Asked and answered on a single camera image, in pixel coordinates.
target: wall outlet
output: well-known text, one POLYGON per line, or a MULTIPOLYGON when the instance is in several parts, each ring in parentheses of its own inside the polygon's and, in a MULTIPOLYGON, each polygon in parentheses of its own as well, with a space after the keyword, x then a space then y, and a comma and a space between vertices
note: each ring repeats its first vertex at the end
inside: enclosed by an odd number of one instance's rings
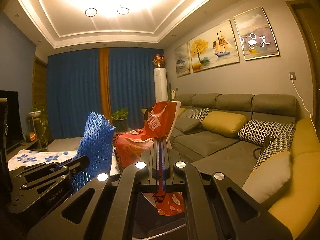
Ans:
POLYGON ((296 80, 296 74, 295 74, 295 72, 290 72, 289 73, 290 75, 289 75, 289 77, 290 77, 290 80, 296 80))

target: floor standing air conditioner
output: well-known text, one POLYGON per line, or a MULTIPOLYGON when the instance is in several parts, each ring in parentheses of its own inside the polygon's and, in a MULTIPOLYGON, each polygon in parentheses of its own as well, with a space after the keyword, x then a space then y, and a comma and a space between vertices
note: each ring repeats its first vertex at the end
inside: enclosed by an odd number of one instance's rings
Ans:
POLYGON ((155 75, 156 102, 168 101, 167 75, 165 68, 155 68, 153 73, 155 75))

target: black and white patterned pillow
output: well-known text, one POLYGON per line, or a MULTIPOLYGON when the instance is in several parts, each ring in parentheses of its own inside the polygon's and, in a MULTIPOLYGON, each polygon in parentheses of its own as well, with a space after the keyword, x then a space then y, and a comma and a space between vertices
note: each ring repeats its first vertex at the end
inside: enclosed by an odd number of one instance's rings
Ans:
POLYGON ((268 158, 278 152, 290 151, 290 138, 287 132, 280 134, 270 145, 260 154, 252 171, 263 164, 268 158))
POLYGON ((210 113, 209 108, 203 108, 203 109, 187 109, 185 110, 181 117, 186 117, 186 118, 194 118, 198 119, 200 122, 203 121, 203 119, 210 113))
POLYGON ((242 141, 262 146, 266 136, 276 138, 280 134, 287 132, 291 143, 295 130, 295 124, 250 120, 238 132, 238 137, 242 141))

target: blue curtain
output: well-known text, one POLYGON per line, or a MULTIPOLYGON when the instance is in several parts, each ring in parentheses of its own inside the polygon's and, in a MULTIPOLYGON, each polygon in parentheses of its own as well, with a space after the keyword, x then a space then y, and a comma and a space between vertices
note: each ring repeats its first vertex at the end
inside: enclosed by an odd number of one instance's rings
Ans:
POLYGON ((83 136, 89 112, 101 114, 99 49, 49 56, 47 110, 53 138, 83 136))
POLYGON ((162 49, 110 48, 109 89, 111 110, 114 113, 127 108, 128 126, 143 127, 141 109, 156 103, 152 63, 155 54, 162 49))

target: blue foam net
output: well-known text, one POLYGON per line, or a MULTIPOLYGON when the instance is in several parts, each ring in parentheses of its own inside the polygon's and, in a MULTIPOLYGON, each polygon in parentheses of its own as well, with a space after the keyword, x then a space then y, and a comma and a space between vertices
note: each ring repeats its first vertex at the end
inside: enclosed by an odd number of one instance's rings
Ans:
POLYGON ((72 186, 77 192, 100 173, 110 174, 112 161, 112 139, 115 127, 112 127, 104 115, 89 113, 85 131, 79 149, 73 159, 86 155, 89 166, 72 177, 72 186))

